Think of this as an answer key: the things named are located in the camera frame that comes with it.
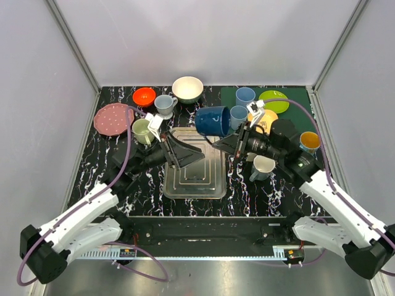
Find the dark blue mug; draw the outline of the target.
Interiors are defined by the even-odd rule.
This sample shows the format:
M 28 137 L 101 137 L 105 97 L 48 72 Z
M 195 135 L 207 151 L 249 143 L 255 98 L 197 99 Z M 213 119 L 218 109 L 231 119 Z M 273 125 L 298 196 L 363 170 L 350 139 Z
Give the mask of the dark blue mug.
M 225 137 L 230 129 L 230 109 L 226 106 L 200 108 L 194 122 L 199 134 Z

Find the light green mug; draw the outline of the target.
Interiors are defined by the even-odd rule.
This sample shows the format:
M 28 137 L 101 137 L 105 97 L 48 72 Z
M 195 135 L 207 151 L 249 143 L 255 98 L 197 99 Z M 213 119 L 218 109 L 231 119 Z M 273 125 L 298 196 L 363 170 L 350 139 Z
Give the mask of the light green mug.
M 155 137 L 148 129 L 148 124 L 148 120 L 140 118 L 132 124 L 132 132 L 140 144 L 151 146 Z

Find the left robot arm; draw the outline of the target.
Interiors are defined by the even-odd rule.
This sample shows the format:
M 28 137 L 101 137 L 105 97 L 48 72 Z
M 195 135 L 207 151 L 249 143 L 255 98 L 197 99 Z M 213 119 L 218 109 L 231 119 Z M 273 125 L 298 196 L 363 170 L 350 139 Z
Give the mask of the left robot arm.
M 134 148 L 133 144 L 131 137 L 127 137 L 125 152 L 115 154 L 115 165 L 105 178 L 68 210 L 38 228 L 29 224 L 22 229 L 19 247 L 22 263 L 17 274 L 20 286 L 30 284 L 22 281 L 26 266 L 35 275 L 34 281 L 47 284 L 93 247 L 115 241 L 127 244 L 132 240 L 133 228 L 123 214 L 114 213 L 97 226 L 87 228 L 128 195 L 133 184 L 130 174 L 165 163 L 180 169 L 204 158 L 201 149 L 177 140 L 169 131 L 162 133 L 148 150 Z

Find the blue butterfly mug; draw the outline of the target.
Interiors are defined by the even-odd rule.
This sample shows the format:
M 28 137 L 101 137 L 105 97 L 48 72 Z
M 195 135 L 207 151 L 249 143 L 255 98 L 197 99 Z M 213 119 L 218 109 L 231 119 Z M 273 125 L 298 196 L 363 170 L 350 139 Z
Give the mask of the blue butterfly mug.
M 305 152 L 314 154 L 320 148 L 321 141 L 318 134 L 311 131 L 306 131 L 300 136 L 299 146 Z

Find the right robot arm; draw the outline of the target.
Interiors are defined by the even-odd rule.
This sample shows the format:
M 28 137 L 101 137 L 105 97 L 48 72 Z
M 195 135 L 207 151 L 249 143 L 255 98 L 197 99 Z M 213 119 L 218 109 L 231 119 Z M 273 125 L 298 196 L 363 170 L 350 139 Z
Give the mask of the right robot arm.
M 360 277 L 373 279 L 394 256 L 394 225 L 369 214 L 342 190 L 328 166 L 299 147 L 300 135 L 290 120 L 275 120 L 269 134 L 260 134 L 246 121 L 213 147 L 236 158 L 254 153 L 276 161 L 281 177 L 318 202 L 340 225 L 334 229 L 293 214 L 280 229 L 282 241 L 319 245 L 345 259 Z

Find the grey blue mug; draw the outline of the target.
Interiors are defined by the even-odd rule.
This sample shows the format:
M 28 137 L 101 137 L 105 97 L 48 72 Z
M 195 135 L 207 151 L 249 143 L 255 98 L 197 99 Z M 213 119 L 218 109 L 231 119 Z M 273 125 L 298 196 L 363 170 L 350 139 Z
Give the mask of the grey blue mug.
M 275 165 L 276 162 L 273 159 L 261 155 L 256 156 L 252 161 L 250 182 L 266 180 L 274 170 Z

